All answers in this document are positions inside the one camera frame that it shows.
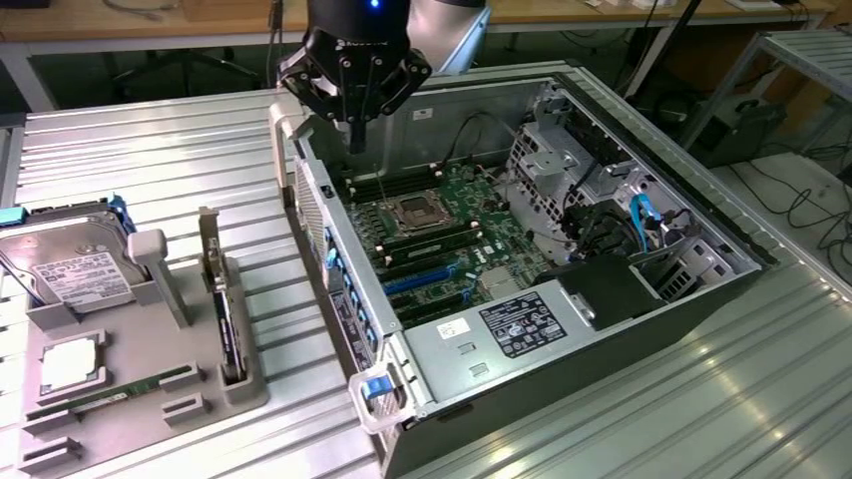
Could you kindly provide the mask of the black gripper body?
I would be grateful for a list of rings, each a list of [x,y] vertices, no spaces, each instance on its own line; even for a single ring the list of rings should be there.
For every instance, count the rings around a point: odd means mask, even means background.
[[[327,55],[348,47],[367,47],[403,56],[411,48],[411,5],[410,0],[310,1],[306,50]]]

